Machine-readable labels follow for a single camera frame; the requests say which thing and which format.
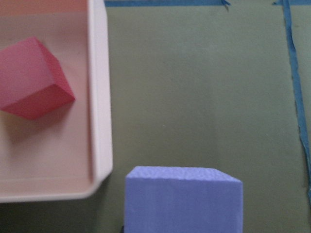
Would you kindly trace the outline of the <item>purple foam block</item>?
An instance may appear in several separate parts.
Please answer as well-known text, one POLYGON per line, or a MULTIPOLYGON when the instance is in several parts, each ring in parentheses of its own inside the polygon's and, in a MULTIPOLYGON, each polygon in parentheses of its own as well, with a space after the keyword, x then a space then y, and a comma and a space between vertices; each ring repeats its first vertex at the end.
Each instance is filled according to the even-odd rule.
POLYGON ((243 184, 214 168, 137 166, 125 177, 126 233, 241 233, 243 184))

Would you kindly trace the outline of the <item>pink plastic bin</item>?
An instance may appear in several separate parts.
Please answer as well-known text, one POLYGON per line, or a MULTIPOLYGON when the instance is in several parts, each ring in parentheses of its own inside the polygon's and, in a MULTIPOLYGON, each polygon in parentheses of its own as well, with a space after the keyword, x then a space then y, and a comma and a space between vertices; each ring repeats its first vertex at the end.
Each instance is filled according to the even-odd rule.
POLYGON ((0 200, 89 197, 113 169, 105 3, 1 1, 1 48, 31 36, 59 60, 75 101, 36 120, 1 112, 0 200))

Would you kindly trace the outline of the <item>red foam block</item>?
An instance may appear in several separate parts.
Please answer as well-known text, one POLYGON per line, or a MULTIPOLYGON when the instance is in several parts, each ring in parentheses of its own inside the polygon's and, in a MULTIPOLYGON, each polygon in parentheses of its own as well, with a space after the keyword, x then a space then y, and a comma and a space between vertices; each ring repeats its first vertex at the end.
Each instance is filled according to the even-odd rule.
POLYGON ((59 61, 36 37, 0 51, 1 110, 36 119, 73 101, 59 61))

